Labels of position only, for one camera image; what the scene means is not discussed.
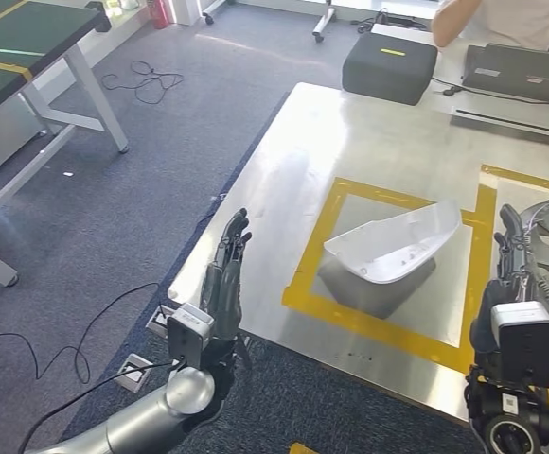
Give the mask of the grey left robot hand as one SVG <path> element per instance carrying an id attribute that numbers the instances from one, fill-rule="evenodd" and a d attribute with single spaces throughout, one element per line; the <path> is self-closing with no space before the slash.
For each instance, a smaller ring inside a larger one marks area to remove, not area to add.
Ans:
<path id="1" fill-rule="evenodd" d="M 222 341 L 233 341 L 242 319 L 240 274 L 244 252 L 251 239 L 244 229 L 250 223 L 241 208 L 224 229 L 203 281 L 200 309 L 214 320 L 213 335 Z"/>

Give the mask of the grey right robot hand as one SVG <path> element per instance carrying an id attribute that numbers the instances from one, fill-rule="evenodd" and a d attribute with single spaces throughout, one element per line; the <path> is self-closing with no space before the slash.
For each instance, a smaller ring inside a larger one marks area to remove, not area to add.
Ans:
<path id="1" fill-rule="evenodd" d="M 526 231 L 522 218 L 508 203 L 502 206 L 500 217 L 505 233 L 494 235 L 499 251 L 497 276 L 485 286 L 477 316 L 470 325 L 469 340 L 477 354 L 498 348 L 491 321 L 494 306 L 527 301 L 535 293 L 534 277 L 528 266 Z"/>

